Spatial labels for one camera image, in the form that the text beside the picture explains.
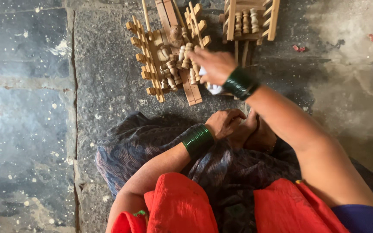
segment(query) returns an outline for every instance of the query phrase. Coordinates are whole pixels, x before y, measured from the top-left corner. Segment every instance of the hand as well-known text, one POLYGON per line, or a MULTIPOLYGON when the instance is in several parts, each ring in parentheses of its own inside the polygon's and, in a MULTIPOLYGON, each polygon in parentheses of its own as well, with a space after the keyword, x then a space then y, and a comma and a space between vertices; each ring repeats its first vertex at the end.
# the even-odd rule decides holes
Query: hand
POLYGON ((197 47, 194 52, 190 51, 188 56, 198 65, 204 66, 207 71, 200 83, 210 82, 222 86, 238 66, 231 54, 227 52, 210 53, 206 49, 197 47))
POLYGON ((230 135, 238 127, 241 119, 246 119, 246 116, 240 109, 220 110, 212 114, 205 122, 205 127, 217 141, 230 135))

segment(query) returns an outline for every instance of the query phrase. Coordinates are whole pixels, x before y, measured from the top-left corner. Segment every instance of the wooden ladder piece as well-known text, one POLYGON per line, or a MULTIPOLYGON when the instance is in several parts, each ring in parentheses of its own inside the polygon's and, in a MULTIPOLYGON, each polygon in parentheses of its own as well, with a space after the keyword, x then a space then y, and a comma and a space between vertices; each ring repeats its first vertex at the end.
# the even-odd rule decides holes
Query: wooden ladder piece
POLYGON ((138 61, 141 61, 142 63, 144 63, 146 65, 145 68, 142 68, 142 72, 143 72, 142 78, 143 78, 143 76, 145 76, 145 77, 150 76, 150 80, 152 81, 152 85, 153 85, 153 88, 154 88, 154 89, 147 89, 147 92, 148 92, 148 94, 154 94, 156 96, 156 98, 158 99, 158 101, 160 103, 163 103, 163 102, 165 102, 165 98, 163 96, 163 91, 160 88, 158 73, 157 73, 156 68, 154 66, 152 56, 150 54, 149 44, 148 44, 148 40, 146 38, 146 34, 145 34, 145 32, 143 30, 143 26, 140 24, 139 20, 137 20, 135 18, 135 16, 132 16, 132 19, 133 19, 134 23, 133 24, 127 23, 126 27, 128 28, 128 26, 129 26, 128 30, 130 30, 132 32, 136 31, 136 34, 138 36, 138 41, 141 43, 141 49, 142 49, 143 55, 142 54, 137 54, 136 59, 138 61))

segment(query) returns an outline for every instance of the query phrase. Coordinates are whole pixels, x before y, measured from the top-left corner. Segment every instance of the woman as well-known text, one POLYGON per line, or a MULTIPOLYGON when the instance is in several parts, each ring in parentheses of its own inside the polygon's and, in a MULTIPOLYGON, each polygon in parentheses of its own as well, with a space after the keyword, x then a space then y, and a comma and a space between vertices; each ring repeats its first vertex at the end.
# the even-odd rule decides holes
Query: woman
MULTIPOLYGON (((158 136, 150 139, 145 136, 143 140, 130 141, 128 135, 133 138, 133 135, 145 135, 145 132, 162 134, 161 128, 142 123, 147 121, 142 115, 130 116, 136 118, 135 121, 137 125, 142 125, 141 128, 132 127, 132 131, 125 131, 123 128, 130 127, 122 124, 112 129, 111 132, 125 131, 126 138, 103 138, 100 144, 104 147, 100 146, 96 155, 98 168, 112 192, 117 193, 120 189, 110 211, 107 233, 146 232, 146 229, 151 232, 217 232, 218 229, 244 231, 248 226, 237 224, 236 220, 248 216, 236 213, 246 209, 247 206, 243 203, 249 202, 240 201, 239 205, 229 205, 229 209, 224 209, 227 209, 228 216, 217 216, 217 206, 231 202, 231 198, 222 199, 223 204, 217 202, 217 206, 214 206, 213 201, 225 193, 231 193, 231 187, 220 188, 220 185, 212 185, 212 181, 216 184, 227 183, 228 186, 228 183, 237 184, 238 177, 241 178, 241 186, 265 188, 254 191, 255 208, 251 205, 259 232, 347 232, 347 229, 352 233, 373 232, 373 192, 337 140, 293 102, 249 77, 237 67, 230 54, 198 49, 191 52, 190 57, 205 67, 207 75, 202 77, 203 82, 222 85, 252 107, 249 119, 240 125, 241 120, 246 119, 240 110, 218 111, 204 125, 195 125, 172 140, 158 136), (276 141, 269 127, 279 137, 277 144, 282 139, 295 151, 303 183, 293 184, 286 179, 274 181, 279 177, 290 180, 298 177, 297 172, 294 172, 296 169, 288 168, 297 167, 296 163, 287 161, 284 165, 283 162, 276 161, 276 158, 270 160, 276 163, 279 170, 269 167, 268 162, 258 162, 257 167, 252 167, 251 172, 248 172, 247 169, 254 166, 255 158, 267 156, 260 153, 252 156, 242 156, 239 153, 230 156, 230 160, 234 162, 227 161, 229 166, 224 168, 235 173, 229 177, 212 173, 219 164, 224 163, 223 156, 218 162, 210 160, 202 164, 209 153, 230 153, 232 148, 236 151, 240 148, 268 151, 276 141), (114 145, 124 142, 132 144, 136 149, 117 150, 117 147, 108 147, 113 144, 111 139, 115 140, 114 145), (156 145, 145 146, 145 151, 148 152, 144 153, 147 161, 144 164, 134 157, 139 141, 145 145, 156 145), (122 161, 132 161, 132 164, 110 162, 116 151, 119 156, 130 158, 122 161), (120 175, 123 182, 116 179, 119 174, 116 174, 114 166, 120 166, 123 170, 123 167, 139 167, 136 163, 142 164, 140 169, 120 175), (199 171, 200 167, 207 168, 206 176, 210 180, 199 181, 206 193, 190 179, 173 173, 184 169, 183 173, 196 180, 194 176, 197 174, 191 177, 191 172, 199 171), (263 178, 264 173, 268 173, 269 177, 263 178), (230 220, 234 224, 220 226, 230 220)), ((242 190, 244 189, 241 187, 241 192, 237 195, 245 199, 246 195, 242 190)))

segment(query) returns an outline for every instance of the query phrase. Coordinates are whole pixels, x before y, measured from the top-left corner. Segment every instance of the purple fabric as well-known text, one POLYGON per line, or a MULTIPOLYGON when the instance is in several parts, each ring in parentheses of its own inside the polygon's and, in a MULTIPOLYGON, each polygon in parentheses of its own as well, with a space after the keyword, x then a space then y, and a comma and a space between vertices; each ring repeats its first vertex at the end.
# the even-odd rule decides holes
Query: purple fabric
POLYGON ((332 211, 350 233, 373 233, 373 207, 365 205, 343 205, 332 211))

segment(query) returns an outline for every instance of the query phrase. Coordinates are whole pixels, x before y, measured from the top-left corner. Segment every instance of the wooden frame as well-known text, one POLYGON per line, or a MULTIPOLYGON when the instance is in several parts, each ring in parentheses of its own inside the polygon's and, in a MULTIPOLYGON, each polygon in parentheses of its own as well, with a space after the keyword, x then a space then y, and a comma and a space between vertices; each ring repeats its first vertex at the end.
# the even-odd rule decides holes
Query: wooden frame
POLYGON ((220 23, 223 24, 223 43, 227 41, 257 41, 261 45, 262 39, 267 36, 269 41, 274 40, 276 35, 278 8, 280 0, 225 0, 224 14, 220 15, 220 23), (235 35, 236 13, 241 13, 243 10, 255 9, 257 13, 258 32, 241 33, 235 35))

